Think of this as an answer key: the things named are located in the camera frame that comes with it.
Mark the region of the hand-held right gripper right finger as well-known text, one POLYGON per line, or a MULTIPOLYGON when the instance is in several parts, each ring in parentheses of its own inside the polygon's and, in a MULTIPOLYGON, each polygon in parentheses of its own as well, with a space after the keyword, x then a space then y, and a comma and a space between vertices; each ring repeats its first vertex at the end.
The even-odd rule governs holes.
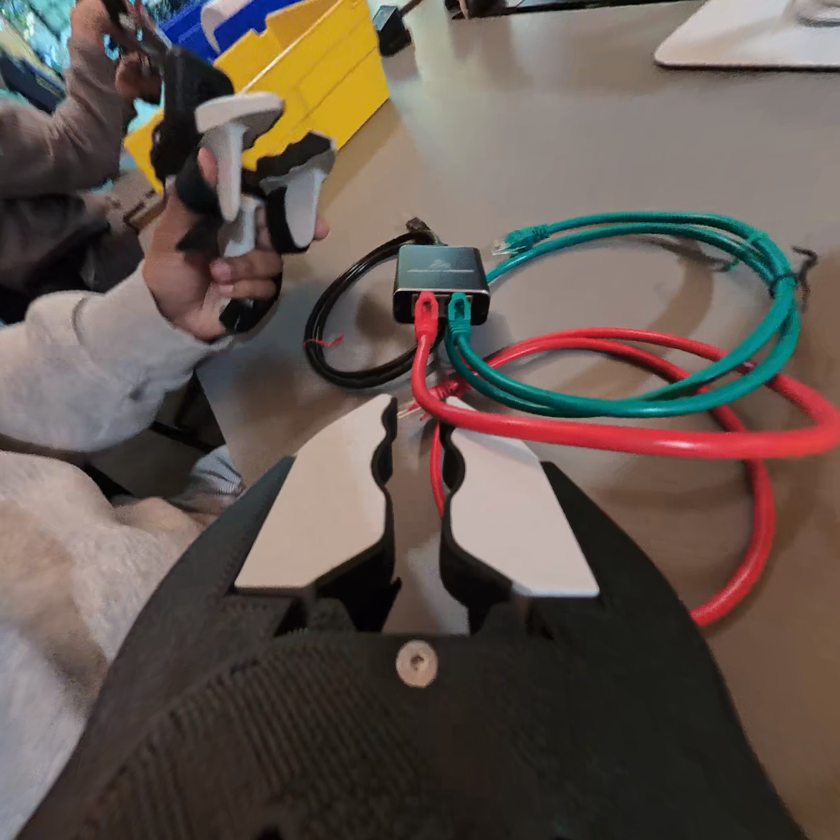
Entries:
POLYGON ((470 632, 491 610, 600 595, 539 457, 521 440, 438 423, 439 571, 470 632))

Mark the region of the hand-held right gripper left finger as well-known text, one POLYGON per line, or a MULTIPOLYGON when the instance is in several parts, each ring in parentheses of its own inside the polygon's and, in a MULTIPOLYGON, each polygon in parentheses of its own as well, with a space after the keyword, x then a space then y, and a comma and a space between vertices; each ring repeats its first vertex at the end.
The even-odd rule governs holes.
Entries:
POLYGON ((396 399, 377 395, 298 450, 235 578, 237 593, 334 600, 356 629, 383 629, 402 585, 386 487, 396 415, 396 399))

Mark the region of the yellow plastic bin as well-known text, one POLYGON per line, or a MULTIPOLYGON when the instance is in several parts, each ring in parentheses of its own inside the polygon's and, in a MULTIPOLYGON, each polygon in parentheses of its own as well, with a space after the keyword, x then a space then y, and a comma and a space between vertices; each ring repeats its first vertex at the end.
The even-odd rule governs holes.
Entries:
POLYGON ((390 97, 368 2, 299 2, 266 23, 213 63, 237 92, 269 91, 285 102, 244 163, 255 167, 311 131, 342 148, 390 97))

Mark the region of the black adapter box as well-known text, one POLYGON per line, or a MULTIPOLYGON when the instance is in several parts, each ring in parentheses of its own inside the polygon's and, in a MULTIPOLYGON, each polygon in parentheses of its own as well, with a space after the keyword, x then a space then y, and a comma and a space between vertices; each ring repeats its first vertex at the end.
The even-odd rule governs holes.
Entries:
POLYGON ((457 293, 469 303, 469 322, 487 321, 490 289, 476 248, 446 245, 403 245, 396 256, 392 315, 397 323, 411 324, 422 292, 434 294, 440 318, 447 318, 450 299, 457 293))

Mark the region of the person's left forearm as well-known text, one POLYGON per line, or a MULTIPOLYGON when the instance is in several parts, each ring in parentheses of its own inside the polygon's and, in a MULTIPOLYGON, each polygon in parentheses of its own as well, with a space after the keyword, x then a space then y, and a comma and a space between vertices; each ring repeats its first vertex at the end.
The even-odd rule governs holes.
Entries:
POLYGON ((143 267, 106 293, 39 297, 24 321, 2 327, 2 447, 88 454, 125 442, 231 344, 165 318, 143 267))

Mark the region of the person's left hand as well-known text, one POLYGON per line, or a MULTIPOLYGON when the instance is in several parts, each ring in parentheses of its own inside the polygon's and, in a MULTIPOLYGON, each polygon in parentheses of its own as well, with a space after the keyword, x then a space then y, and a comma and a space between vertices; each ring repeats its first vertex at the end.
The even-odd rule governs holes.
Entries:
POLYGON ((143 278, 161 314, 195 339, 214 342, 228 334, 221 322, 226 302, 270 300, 277 292, 283 259, 270 242, 266 210, 255 211, 255 246, 243 255, 187 254, 177 246, 199 216, 183 205, 174 180, 143 265, 143 278))

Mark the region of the blue plastic bin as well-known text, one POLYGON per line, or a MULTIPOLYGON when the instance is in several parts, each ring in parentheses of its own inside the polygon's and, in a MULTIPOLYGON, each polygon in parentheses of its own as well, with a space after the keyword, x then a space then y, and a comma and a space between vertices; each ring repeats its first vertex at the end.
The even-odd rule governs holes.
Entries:
POLYGON ((226 50, 249 34, 266 31, 271 14, 299 1, 190 1, 159 2, 160 29, 174 45, 214 63, 226 50))

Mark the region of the black power adapter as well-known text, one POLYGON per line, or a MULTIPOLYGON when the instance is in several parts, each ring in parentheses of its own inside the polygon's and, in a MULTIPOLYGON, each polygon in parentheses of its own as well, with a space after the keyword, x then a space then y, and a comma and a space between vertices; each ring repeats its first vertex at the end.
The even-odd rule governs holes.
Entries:
POLYGON ((413 44, 401 8, 392 4, 381 5, 373 14, 373 27, 382 57, 391 57, 413 44))

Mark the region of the black twist tie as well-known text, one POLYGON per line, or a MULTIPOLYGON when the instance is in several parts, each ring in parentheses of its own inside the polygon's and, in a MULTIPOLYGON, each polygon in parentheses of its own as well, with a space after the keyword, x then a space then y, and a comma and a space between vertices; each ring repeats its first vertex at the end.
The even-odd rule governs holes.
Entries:
POLYGON ((800 259, 798 267, 794 270, 794 285, 800 313, 805 314, 810 306, 812 296, 810 274, 817 266, 819 256, 814 250, 802 245, 793 245, 791 249, 800 259))

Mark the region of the white folding stand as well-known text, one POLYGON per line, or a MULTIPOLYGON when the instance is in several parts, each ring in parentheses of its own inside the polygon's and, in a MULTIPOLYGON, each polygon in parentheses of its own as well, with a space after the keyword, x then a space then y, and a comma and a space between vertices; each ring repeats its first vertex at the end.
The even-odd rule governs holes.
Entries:
POLYGON ((838 70, 838 1, 709 1, 664 40, 670 69, 838 70))

